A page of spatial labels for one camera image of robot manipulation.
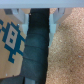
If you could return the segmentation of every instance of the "cork board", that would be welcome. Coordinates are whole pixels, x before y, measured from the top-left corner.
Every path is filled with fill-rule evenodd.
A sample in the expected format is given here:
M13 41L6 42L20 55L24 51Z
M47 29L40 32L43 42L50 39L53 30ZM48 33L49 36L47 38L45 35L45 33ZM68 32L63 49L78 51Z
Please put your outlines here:
M19 75L25 37L17 23L0 9L0 79Z

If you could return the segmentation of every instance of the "brown carpet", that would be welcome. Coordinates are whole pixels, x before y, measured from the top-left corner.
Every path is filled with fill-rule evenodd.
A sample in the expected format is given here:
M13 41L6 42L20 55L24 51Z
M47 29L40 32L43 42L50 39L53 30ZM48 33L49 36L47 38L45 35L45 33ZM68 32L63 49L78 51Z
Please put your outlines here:
M48 61L46 84L84 84L84 8L74 8L59 26Z

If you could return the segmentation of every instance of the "blue geometric pattern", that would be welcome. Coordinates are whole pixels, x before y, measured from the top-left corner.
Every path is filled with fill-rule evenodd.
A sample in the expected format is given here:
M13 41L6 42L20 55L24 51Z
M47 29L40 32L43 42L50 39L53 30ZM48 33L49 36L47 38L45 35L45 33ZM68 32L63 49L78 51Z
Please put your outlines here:
M16 55L16 52L18 52L21 56L23 56L23 52L20 51L20 45L21 45L21 40L22 40L23 42L25 42L25 39L20 35L20 32L21 32L21 31L19 30L19 26L18 26L18 25L15 26L15 25L13 24L13 22L11 22L11 24L10 24L10 23L7 23L6 28L2 27L2 29L1 29L1 31L4 32L4 36L3 36L3 39L2 39L2 41L3 41L4 43L6 43L7 36L8 36L9 30L10 30L10 26L12 26L12 27L18 32L17 38L16 38L15 47L14 47L14 49L12 49L10 46L8 46L7 44L5 44L4 48L6 48L7 50L10 51L10 55L9 55L8 61L10 61L11 63L14 63L14 59L12 58L13 54Z

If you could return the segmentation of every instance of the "brown speckled surface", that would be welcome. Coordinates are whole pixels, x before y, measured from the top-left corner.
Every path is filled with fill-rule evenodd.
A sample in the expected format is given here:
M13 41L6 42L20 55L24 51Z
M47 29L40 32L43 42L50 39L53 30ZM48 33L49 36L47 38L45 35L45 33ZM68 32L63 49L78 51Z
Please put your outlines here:
M84 84L84 8L74 8L58 28L48 61L46 84Z

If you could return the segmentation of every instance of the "floor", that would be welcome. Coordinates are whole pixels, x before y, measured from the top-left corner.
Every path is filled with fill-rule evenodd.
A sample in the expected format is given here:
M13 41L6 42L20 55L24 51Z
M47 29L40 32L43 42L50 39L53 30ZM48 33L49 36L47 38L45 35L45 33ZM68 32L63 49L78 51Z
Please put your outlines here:
M46 84L84 84L84 8L73 8L59 26L48 61Z

